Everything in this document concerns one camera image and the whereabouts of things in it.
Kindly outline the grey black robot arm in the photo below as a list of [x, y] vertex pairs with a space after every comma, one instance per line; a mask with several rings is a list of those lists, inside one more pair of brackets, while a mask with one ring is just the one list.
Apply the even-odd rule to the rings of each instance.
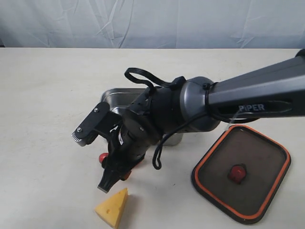
[[147, 88], [112, 122], [98, 184], [103, 192], [126, 180], [151, 146], [156, 146], [152, 165], [161, 169], [163, 145], [176, 133], [209, 132], [220, 122], [241, 124], [305, 114], [304, 50], [222, 82], [198, 76], [168, 83], [138, 68], [129, 68], [125, 75]]

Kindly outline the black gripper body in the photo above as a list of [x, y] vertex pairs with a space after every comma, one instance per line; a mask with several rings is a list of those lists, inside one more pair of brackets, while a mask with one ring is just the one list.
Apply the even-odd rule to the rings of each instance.
[[109, 154], [104, 160], [103, 184], [126, 180], [132, 169], [145, 157], [148, 148], [162, 136], [152, 118], [150, 108], [130, 105], [122, 115], [122, 124], [109, 142]]

